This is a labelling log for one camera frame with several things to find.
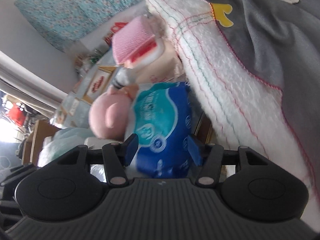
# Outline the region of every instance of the cardboard box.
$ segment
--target cardboard box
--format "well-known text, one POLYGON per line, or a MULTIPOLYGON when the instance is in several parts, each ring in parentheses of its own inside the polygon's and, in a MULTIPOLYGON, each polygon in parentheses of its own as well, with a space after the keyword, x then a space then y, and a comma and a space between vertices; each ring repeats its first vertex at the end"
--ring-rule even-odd
POLYGON ((55 127, 44 120, 38 120, 34 130, 30 133, 24 143, 22 164, 32 162, 37 166, 44 138, 54 136, 59 130, 60 128, 55 127))

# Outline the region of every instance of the gray fabric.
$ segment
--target gray fabric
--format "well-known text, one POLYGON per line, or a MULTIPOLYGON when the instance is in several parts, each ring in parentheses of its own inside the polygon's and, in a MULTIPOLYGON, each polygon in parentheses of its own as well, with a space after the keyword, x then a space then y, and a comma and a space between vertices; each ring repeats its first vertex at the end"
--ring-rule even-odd
POLYGON ((234 25, 217 22, 218 27, 251 73, 282 89, 284 115, 308 155, 319 190, 320 0, 293 5, 280 0, 207 1, 233 7, 227 17, 234 25))

